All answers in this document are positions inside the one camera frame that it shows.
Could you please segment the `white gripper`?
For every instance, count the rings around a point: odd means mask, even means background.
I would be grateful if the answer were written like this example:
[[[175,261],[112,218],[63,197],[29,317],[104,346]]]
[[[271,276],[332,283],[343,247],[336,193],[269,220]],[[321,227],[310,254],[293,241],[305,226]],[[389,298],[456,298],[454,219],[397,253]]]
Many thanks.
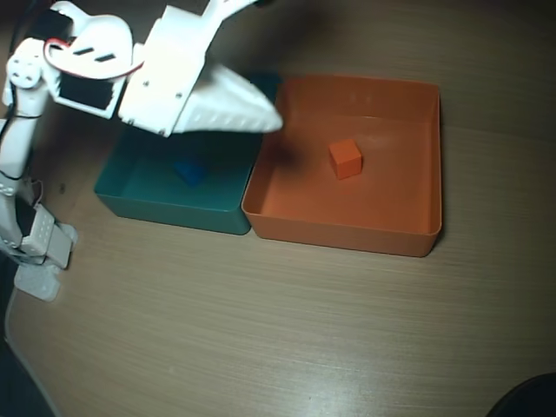
[[[217,30],[218,16],[210,6],[200,16],[167,6],[140,50],[142,67],[127,84],[121,120],[165,137],[280,130],[283,120],[275,107],[280,77],[243,77],[221,64],[202,69]],[[187,117],[178,121],[186,102]]]

